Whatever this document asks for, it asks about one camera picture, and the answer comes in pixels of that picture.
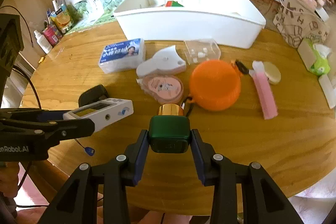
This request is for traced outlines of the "person's hand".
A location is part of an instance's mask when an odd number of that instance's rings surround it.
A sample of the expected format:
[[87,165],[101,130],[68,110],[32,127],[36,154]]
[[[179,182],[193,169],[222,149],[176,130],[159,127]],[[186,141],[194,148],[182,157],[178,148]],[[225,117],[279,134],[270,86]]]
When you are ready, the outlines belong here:
[[14,198],[18,193],[19,162],[7,162],[0,168],[0,191],[5,197]]

